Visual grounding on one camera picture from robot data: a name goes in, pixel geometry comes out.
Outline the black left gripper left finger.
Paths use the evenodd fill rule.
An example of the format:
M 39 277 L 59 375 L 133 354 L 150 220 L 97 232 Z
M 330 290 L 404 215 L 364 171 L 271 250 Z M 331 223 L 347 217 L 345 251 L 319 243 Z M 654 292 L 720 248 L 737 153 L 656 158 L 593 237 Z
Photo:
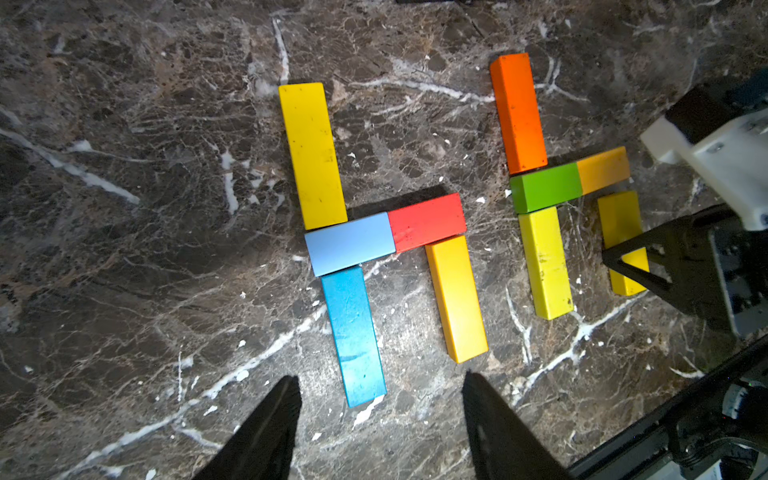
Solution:
M 194 479 L 288 478 L 301 406 L 299 378 L 282 377 Z

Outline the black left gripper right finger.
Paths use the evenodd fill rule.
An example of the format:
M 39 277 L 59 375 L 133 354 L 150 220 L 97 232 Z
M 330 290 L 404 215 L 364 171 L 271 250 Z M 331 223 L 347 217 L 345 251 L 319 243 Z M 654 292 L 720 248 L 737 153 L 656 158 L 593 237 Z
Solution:
M 467 372 L 462 398 L 478 479 L 570 477 L 484 376 Z

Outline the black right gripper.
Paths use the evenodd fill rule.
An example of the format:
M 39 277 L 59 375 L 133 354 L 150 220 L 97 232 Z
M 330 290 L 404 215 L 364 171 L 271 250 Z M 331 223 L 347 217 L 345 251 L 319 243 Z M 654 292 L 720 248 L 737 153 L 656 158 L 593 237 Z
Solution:
M 708 207 L 602 252 L 614 293 L 650 291 L 711 328 L 745 338 L 767 326 L 767 232 Z

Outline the small yellow block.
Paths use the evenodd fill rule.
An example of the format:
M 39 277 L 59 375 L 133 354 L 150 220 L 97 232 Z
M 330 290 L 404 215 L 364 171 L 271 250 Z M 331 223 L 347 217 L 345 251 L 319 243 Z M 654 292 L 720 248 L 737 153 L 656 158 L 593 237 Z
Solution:
M 576 162 L 582 187 L 587 195 L 630 177 L 630 164 L 626 148 L 618 147 Z

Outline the green block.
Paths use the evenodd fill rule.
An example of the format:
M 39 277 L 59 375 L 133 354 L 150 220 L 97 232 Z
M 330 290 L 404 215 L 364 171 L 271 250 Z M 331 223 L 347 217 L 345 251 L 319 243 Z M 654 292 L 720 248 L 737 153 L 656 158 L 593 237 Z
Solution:
M 575 162 L 514 176 L 510 179 L 510 190 L 518 214 L 556 206 L 583 195 Z

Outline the teal long block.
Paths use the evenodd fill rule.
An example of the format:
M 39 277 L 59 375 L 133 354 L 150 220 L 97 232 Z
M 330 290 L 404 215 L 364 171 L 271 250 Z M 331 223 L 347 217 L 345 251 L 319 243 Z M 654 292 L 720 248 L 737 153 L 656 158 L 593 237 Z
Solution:
M 347 268 L 321 281 L 346 401 L 355 408 L 387 393 L 363 270 Z

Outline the light blue short block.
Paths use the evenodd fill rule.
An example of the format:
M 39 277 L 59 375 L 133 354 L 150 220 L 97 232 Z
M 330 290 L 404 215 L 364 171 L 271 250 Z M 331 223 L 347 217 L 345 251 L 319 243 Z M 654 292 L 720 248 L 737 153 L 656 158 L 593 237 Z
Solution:
M 324 276 L 395 252 L 387 213 L 378 213 L 305 235 L 313 273 Z

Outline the orange long block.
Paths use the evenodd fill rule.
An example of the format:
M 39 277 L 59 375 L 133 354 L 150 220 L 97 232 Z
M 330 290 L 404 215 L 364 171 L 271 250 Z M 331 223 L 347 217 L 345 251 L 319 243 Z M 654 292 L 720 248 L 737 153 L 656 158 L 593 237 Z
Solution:
M 530 56 L 502 55 L 490 65 L 502 140 L 511 175 L 548 164 Z

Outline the red short block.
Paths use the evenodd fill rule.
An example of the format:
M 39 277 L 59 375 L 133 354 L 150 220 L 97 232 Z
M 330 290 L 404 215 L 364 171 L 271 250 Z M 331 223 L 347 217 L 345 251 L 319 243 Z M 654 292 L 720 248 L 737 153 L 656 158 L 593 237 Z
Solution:
M 467 230 L 458 193 L 390 211 L 388 219 L 396 253 L 461 235 Z

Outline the yellow long block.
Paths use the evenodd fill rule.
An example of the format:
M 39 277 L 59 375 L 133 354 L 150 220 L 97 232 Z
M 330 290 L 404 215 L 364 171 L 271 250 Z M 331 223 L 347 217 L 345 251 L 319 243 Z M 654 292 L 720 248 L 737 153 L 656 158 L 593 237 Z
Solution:
M 279 99 L 304 226 L 348 220 L 324 86 L 282 85 Z

